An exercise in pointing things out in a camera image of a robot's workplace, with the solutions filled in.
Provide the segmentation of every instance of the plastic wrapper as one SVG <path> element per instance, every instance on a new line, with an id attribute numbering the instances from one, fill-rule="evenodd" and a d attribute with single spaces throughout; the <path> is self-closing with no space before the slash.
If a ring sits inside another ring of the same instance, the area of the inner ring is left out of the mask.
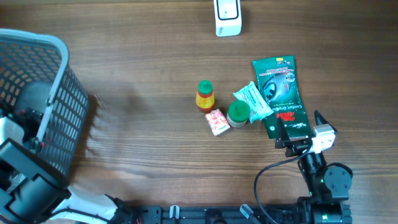
<path id="1" fill-rule="evenodd" d="M 250 82 L 249 85 L 234 93 L 234 96 L 236 99 L 245 101 L 249 105 L 250 123 L 258 119 L 262 120 L 274 112 L 263 99 L 254 82 Z"/>
<path id="2" fill-rule="evenodd" d="M 278 118 L 284 120 L 290 138 L 310 135 L 311 128 L 297 88 L 294 57 L 256 60 L 253 66 L 260 94 L 275 111 L 264 120 L 269 138 L 276 138 Z"/>

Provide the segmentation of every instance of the gray plastic basket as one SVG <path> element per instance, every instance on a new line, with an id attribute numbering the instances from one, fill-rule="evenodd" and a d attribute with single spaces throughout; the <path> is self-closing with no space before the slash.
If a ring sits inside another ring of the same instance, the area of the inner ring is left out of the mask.
<path id="1" fill-rule="evenodd" d="M 0 29 L 0 98 L 44 113 L 37 155 L 67 175 L 88 111 L 67 46 L 51 35 Z"/>

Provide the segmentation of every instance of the green jar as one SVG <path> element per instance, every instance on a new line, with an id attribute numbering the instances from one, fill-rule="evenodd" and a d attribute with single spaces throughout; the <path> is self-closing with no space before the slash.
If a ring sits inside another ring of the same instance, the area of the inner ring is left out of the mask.
<path id="1" fill-rule="evenodd" d="M 228 123 L 234 128 L 242 128 L 249 119 L 250 107 L 245 101 L 231 103 L 226 115 Z"/>

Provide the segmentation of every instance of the green package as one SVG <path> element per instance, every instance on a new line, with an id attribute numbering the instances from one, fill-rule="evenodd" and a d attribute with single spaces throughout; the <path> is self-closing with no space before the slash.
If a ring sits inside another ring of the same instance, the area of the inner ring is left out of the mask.
<path id="1" fill-rule="evenodd" d="M 279 117 L 284 120 L 290 138 L 310 135 L 310 124 L 297 88 L 294 57 L 265 58 L 253 61 L 253 66 L 260 94 L 275 111 L 264 119 L 269 138 L 276 138 Z"/>

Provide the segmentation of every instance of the green lid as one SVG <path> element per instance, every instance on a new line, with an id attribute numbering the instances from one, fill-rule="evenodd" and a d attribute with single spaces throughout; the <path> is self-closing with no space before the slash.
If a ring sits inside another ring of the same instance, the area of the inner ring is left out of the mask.
<path id="1" fill-rule="evenodd" d="M 213 91 L 213 85 L 209 80 L 202 80 L 198 85 L 201 94 L 208 95 Z"/>
<path id="2" fill-rule="evenodd" d="M 236 100 L 229 106 L 228 115 L 236 123 L 245 122 L 249 119 L 250 107 L 245 101 Z"/>

